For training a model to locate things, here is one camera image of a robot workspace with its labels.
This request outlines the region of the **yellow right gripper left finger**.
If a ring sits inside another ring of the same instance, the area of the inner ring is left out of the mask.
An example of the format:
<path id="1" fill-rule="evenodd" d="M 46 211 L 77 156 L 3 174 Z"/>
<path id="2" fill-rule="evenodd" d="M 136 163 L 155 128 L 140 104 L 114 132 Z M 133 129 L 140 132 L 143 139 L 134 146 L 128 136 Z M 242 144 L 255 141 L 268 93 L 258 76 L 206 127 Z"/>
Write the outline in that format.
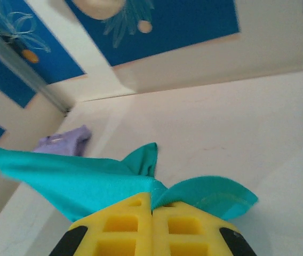
<path id="1" fill-rule="evenodd" d="M 150 195 L 138 193 L 71 224 L 50 255 L 151 255 Z"/>

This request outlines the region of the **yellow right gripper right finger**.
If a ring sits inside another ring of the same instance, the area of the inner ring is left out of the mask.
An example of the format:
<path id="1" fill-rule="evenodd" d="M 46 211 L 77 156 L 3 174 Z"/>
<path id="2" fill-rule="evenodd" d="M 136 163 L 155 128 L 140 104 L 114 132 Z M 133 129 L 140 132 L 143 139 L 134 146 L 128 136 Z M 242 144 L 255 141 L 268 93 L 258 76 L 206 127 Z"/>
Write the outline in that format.
<path id="1" fill-rule="evenodd" d="M 256 255 L 230 222 L 183 202 L 153 211 L 153 255 Z"/>

